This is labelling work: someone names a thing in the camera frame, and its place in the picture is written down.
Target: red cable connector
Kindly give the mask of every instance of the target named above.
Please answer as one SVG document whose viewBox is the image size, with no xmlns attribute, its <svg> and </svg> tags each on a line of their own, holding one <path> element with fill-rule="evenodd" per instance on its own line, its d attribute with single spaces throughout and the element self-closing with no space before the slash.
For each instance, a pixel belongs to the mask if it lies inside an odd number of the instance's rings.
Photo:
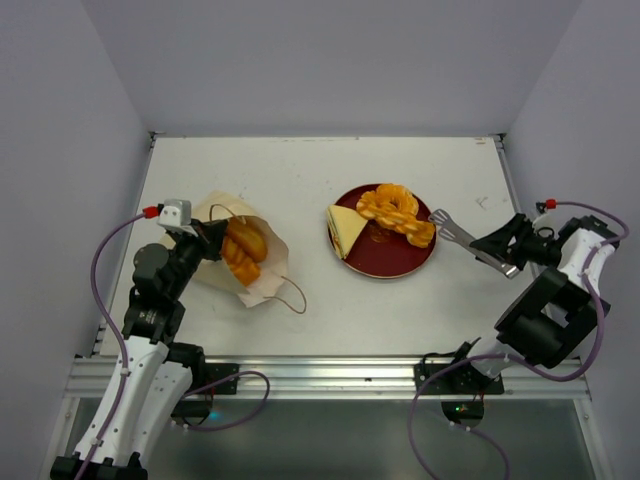
<svg viewBox="0 0 640 480">
<path fill-rule="evenodd" d="M 536 210 L 539 214 L 546 213 L 547 210 L 553 210 L 558 206 L 558 201 L 555 198 L 550 198 L 544 202 L 536 202 Z"/>
<path fill-rule="evenodd" d="M 160 215 L 160 207 L 159 206 L 151 206 L 142 209 L 142 213 L 144 213 L 144 218 L 156 218 Z"/>
</svg>

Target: bread slice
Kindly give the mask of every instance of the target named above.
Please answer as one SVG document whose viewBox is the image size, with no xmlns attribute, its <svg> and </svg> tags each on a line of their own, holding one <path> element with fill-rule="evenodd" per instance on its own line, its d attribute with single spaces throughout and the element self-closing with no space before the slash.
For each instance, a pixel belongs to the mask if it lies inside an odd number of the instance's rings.
<svg viewBox="0 0 640 480">
<path fill-rule="evenodd" d="M 351 208 L 331 205 L 327 208 L 327 222 L 336 254 L 342 259 L 347 258 L 367 220 Z"/>
</svg>

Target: glazed donut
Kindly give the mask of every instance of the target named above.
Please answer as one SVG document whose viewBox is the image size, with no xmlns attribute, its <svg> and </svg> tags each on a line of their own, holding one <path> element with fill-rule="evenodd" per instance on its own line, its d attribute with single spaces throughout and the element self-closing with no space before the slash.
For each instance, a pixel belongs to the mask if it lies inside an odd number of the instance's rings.
<svg viewBox="0 0 640 480">
<path fill-rule="evenodd" d="M 416 247 L 427 248 L 436 232 L 430 222 L 416 219 L 419 205 L 411 192 L 402 185 L 385 183 L 375 191 L 362 194 L 356 211 L 367 220 L 407 236 L 407 241 Z"/>
</svg>

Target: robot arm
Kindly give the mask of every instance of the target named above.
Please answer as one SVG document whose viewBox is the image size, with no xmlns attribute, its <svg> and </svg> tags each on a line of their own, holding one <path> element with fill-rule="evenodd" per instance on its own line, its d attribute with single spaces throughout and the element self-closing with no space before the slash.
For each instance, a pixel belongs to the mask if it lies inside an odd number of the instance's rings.
<svg viewBox="0 0 640 480">
<path fill-rule="evenodd" d="M 448 214 L 436 211 L 433 216 L 441 224 L 440 219 Z M 451 229 L 450 225 L 441 228 Z M 594 301 L 581 278 L 583 266 L 594 248 L 616 236 L 594 216 L 571 219 L 557 237 L 542 236 L 531 221 L 517 214 L 496 232 L 479 240 L 471 237 L 465 248 L 481 252 L 476 255 L 481 261 L 489 256 L 493 261 L 485 263 L 503 273 L 507 266 L 522 270 L 528 261 L 547 268 L 502 315 L 494 327 L 497 333 L 483 336 L 473 345 L 465 342 L 451 364 L 477 355 L 517 355 L 530 365 L 553 368 L 566 359 L 597 325 Z M 591 260 L 588 278 L 598 295 L 604 263 L 618 246 L 613 243 L 599 248 Z M 608 313 L 609 304 L 601 302 Z M 564 313 L 560 323 L 548 315 L 549 307 Z M 476 360 L 452 371 L 449 380 L 481 392 L 511 365 L 499 359 Z"/>
<path fill-rule="evenodd" d="M 75 479 L 83 468 L 84 480 L 146 480 L 144 466 L 165 420 L 203 380 L 202 348 L 173 341 L 185 311 L 179 297 L 202 260 L 220 260 L 228 222 L 194 220 L 191 204 L 182 200 L 168 200 L 159 210 L 158 224 L 176 244 L 150 244 L 135 255 L 122 329 L 128 367 L 121 354 L 89 429 L 72 457 L 55 460 L 52 480 Z M 98 440 L 105 422 L 109 427 Z"/>
</svg>

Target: glass panel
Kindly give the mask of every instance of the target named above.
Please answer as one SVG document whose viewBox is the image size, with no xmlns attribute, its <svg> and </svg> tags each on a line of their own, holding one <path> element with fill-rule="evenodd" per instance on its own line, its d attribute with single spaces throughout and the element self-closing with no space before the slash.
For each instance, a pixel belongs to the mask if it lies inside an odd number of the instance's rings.
<svg viewBox="0 0 640 480">
<path fill-rule="evenodd" d="M 239 418 L 253 403 L 216 398 L 208 424 Z M 75 445 L 97 400 L 83 400 Z M 478 427 L 502 445 L 518 480 L 593 479 L 572 401 L 488 401 Z M 151 480 L 424 479 L 407 439 L 407 401 L 271 401 L 250 423 L 222 432 L 166 427 L 147 469 Z M 501 479 L 485 441 L 451 429 L 437 402 L 414 419 L 421 451 L 445 480 Z"/>
</svg>

